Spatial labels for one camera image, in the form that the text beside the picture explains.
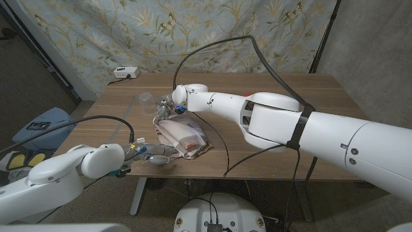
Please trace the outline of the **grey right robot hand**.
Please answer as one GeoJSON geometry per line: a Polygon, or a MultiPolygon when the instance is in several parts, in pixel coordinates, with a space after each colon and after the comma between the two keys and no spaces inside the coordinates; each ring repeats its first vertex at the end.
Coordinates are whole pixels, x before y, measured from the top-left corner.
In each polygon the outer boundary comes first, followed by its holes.
{"type": "Polygon", "coordinates": [[[170,116],[176,114],[176,111],[179,107],[172,98],[172,94],[163,95],[159,98],[156,116],[154,117],[153,122],[158,124],[160,121],[168,120],[170,116]]]}

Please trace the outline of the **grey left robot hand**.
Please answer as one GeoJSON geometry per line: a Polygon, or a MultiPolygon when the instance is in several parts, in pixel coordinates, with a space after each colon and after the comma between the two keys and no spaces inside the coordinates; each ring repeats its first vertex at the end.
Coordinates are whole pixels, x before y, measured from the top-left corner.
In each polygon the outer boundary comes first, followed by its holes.
{"type": "Polygon", "coordinates": [[[178,154],[178,150],[165,144],[136,143],[124,147],[124,164],[132,164],[134,161],[148,161],[153,165],[168,164],[172,155],[178,154]]]}

